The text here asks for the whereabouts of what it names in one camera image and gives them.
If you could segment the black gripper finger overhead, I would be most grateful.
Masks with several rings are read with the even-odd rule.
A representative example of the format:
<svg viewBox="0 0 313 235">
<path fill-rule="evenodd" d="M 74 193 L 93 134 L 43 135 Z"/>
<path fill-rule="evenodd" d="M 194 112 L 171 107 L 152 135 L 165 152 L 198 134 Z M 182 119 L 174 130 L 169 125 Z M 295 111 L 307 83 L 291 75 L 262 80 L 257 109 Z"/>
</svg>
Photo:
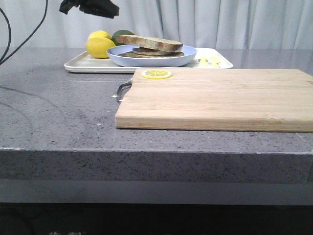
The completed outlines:
<svg viewBox="0 0 313 235">
<path fill-rule="evenodd" d="M 119 16 L 119 7 L 110 0 L 82 0 L 79 9 L 86 14 L 113 19 Z"/>
<path fill-rule="evenodd" d="M 67 15 L 71 8 L 77 7 L 78 5 L 78 0 L 63 0 L 60 4 L 59 11 Z"/>
</svg>

